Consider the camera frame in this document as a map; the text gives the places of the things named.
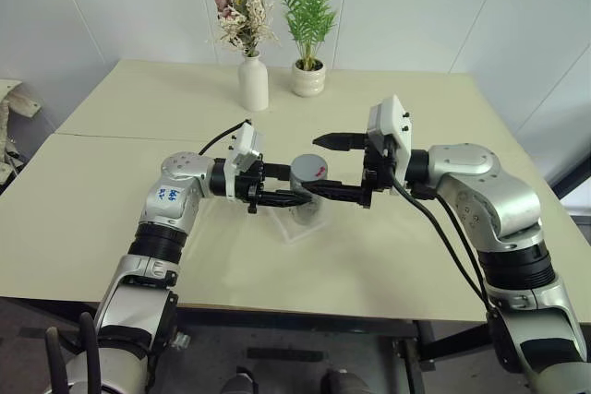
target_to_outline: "white vase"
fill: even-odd
[[[240,104],[249,111],[261,111],[269,106],[269,76],[259,57],[259,52],[251,57],[245,55],[238,67]]]
[[[297,62],[292,65],[292,90],[302,97],[316,96],[324,90],[326,78],[326,66],[316,71],[304,71],[297,67]]]

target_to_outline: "floor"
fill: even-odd
[[[47,386],[43,331],[72,326],[0,299],[0,393],[41,393]],[[438,322],[436,337],[468,328],[469,324]],[[392,356],[383,342],[360,334],[306,333],[255,328],[195,327],[186,331],[187,350],[169,350],[161,359],[153,394],[217,393],[237,365],[253,371],[259,394],[320,393],[327,368],[347,368],[361,376],[376,394],[394,394]],[[321,352],[315,363],[249,359],[249,347],[280,347]],[[479,392],[525,394],[525,381],[505,373],[492,350],[437,362],[423,374],[428,394]]]

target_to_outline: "black cable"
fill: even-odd
[[[199,152],[199,156],[202,156],[203,154],[205,154],[205,151],[207,151],[209,148],[211,148],[211,145],[213,145],[215,142],[217,142],[221,138],[226,137],[228,134],[234,133],[244,123],[250,124],[250,119],[247,119],[244,122],[240,122],[238,125],[234,125],[231,128],[226,129],[221,134],[218,134],[216,137],[214,137],[212,140],[210,140],[207,145],[205,145],[203,147],[203,149]]]
[[[442,230],[441,225],[439,224],[437,219],[435,219],[435,216],[431,213],[431,211],[429,211],[418,200],[416,200],[414,197],[412,197],[410,194],[408,194],[408,192],[406,192],[406,190],[398,183],[398,181],[396,180],[396,177],[394,175],[393,168],[389,170],[389,173],[391,175],[392,184],[393,184],[394,188],[396,189],[396,191],[398,191],[398,193],[408,203],[410,203],[413,207],[415,207],[416,209],[421,211],[423,213],[423,215],[425,215],[425,217],[427,217],[427,219],[431,222],[431,224],[433,225],[433,228],[435,228],[435,231],[440,236],[443,244],[447,248],[448,253],[450,253],[450,256],[452,256],[453,263],[455,263],[455,266],[460,270],[460,272],[464,276],[465,280],[468,282],[468,285],[470,285],[470,288],[472,288],[474,290],[474,292],[476,293],[476,295],[478,296],[478,298],[484,302],[484,298],[483,298],[482,293],[477,288],[476,284],[472,281],[472,279],[470,278],[468,273],[465,271],[464,265],[462,265],[462,262],[460,262],[460,259],[455,254],[455,251],[453,251],[452,244],[450,243],[450,240],[447,238],[447,235],[445,235],[445,232]]]
[[[474,268],[474,272],[476,273],[476,279],[478,280],[478,286],[480,286],[480,292],[482,294],[485,294],[485,297],[483,297],[484,306],[487,308],[487,311],[490,311],[490,302],[488,300],[488,297],[486,296],[487,290],[484,287],[484,278],[482,277],[482,272],[480,271],[480,267],[478,266],[478,262],[476,262],[476,257],[474,256],[474,252],[472,251],[472,248],[470,247],[470,244],[468,243],[468,239],[465,238],[464,231],[462,230],[462,227],[460,226],[460,222],[457,220],[457,217],[455,217],[455,214],[453,213],[452,209],[447,204],[447,202],[443,199],[442,196],[440,196],[439,194],[436,194],[435,198],[437,199],[438,202],[440,202],[440,205],[443,207],[443,209],[445,209],[447,216],[450,218],[450,221],[452,221],[453,228],[455,228],[455,231],[458,232],[458,236],[460,237],[460,240],[462,241],[462,245],[464,246],[465,253],[468,255],[468,258],[470,259],[470,263],[472,264],[472,267]]]
[[[45,331],[45,350],[47,351],[47,363],[49,364],[49,377],[53,394],[68,394],[66,364],[59,347],[59,335],[56,327]]]
[[[101,394],[101,362],[99,361],[99,343],[92,316],[89,313],[80,315],[80,337],[86,350],[86,371],[89,394]]]

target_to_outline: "robotic arm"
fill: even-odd
[[[158,356],[169,344],[182,344],[176,333],[177,295],[171,290],[180,272],[181,251],[203,198],[224,196],[257,205],[289,207],[308,203],[309,194],[264,191],[266,177],[288,181],[288,165],[262,161],[261,134],[247,122],[238,129],[227,159],[178,152],[162,164],[139,217],[134,242],[121,257],[94,318],[101,386],[92,391],[88,351],[66,367],[71,394],[139,394],[153,382]],[[57,386],[47,394],[61,394]]]
[[[372,108],[366,134],[332,133],[314,141],[328,149],[363,149],[361,186],[316,181],[304,187],[365,208],[375,191],[405,192],[400,187],[404,181],[416,198],[439,194],[477,251],[485,297],[492,302],[489,331],[501,365],[523,372],[535,392],[590,392],[585,340],[551,265],[536,193],[478,145],[410,150],[410,129],[409,113],[398,99],[386,99]]]

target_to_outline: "table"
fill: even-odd
[[[470,77],[333,71],[323,95],[301,99],[285,90],[286,71],[270,72],[271,107],[252,115],[266,136],[267,161],[315,152],[328,161],[330,178],[357,184],[360,152],[327,151],[310,140],[363,131],[369,107],[393,90],[412,114],[416,148],[467,140],[492,148],[538,192],[555,268],[579,320],[591,322],[591,248]],[[199,150],[244,119],[235,91],[233,68],[121,62],[0,197],[0,295],[99,300],[133,239],[160,162]],[[221,143],[211,155],[224,152]],[[443,211],[428,205],[460,251]],[[376,195],[370,210],[327,206],[331,223],[289,245],[265,210],[252,216],[246,205],[203,201],[175,287],[180,304],[484,320],[440,239],[402,199]]]

